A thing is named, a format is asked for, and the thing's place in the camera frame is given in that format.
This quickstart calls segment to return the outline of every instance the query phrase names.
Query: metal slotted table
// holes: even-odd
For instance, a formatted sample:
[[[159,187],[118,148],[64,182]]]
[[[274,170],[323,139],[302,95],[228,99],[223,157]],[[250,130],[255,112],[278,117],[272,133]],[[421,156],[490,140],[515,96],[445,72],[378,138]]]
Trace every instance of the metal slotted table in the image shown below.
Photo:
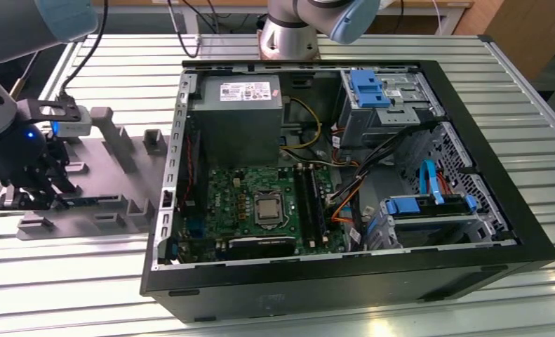
[[[67,47],[42,99],[92,42]],[[204,36],[203,44],[202,59],[258,58],[252,35]],[[320,38],[319,45],[324,59],[441,62],[555,243],[555,114],[498,47],[477,37],[414,36],[363,37],[351,46]],[[112,107],[132,136],[148,128],[168,134],[186,59],[171,35],[106,36],[70,94],[87,107]],[[0,216],[0,333],[12,336],[555,337],[555,263],[455,301],[186,325],[139,295],[144,234],[22,242],[19,219]]]

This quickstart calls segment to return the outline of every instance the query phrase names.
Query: cpu socket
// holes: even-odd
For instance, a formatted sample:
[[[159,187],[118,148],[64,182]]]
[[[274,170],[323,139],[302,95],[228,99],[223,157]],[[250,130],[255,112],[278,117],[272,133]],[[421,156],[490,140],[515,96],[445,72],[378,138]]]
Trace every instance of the cpu socket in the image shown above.
[[[284,222],[280,190],[255,192],[255,224],[266,230],[275,229]]]

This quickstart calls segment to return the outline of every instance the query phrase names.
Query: ram slot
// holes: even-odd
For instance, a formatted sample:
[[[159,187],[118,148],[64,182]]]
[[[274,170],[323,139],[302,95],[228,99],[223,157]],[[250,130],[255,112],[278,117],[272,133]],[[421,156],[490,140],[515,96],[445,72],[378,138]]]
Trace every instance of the ram slot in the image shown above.
[[[315,247],[315,235],[312,230],[312,214],[307,197],[304,167],[302,165],[294,167],[294,188],[296,191],[298,216],[300,233],[306,247]]]
[[[314,165],[310,164],[304,170],[306,195],[310,204],[310,213],[312,219],[312,233],[318,244],[327,244],[327,225],[324,223],[324,212],[322,205],[322,195],[319,193],[319,184],[316,183]]]

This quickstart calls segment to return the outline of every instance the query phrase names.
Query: blue led light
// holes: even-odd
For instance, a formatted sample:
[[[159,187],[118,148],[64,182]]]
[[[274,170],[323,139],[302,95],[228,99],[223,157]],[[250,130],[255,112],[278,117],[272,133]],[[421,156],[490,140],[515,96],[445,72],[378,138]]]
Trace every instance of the blue led light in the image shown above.
[[[58,121],[52,121],[51,122],[51,127],[52,127],[52,134],[58,134],[59,133],[59,122]]]

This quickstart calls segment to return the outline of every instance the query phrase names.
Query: motherboard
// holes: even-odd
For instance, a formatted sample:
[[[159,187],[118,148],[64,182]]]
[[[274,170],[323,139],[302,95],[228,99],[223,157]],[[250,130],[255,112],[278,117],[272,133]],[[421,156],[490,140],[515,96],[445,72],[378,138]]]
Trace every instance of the motherboard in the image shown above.
[[[324,209],[333,190],[327,166],[211,170],[206,217],[187,222],[184,262],[343,252],[341,224]]]

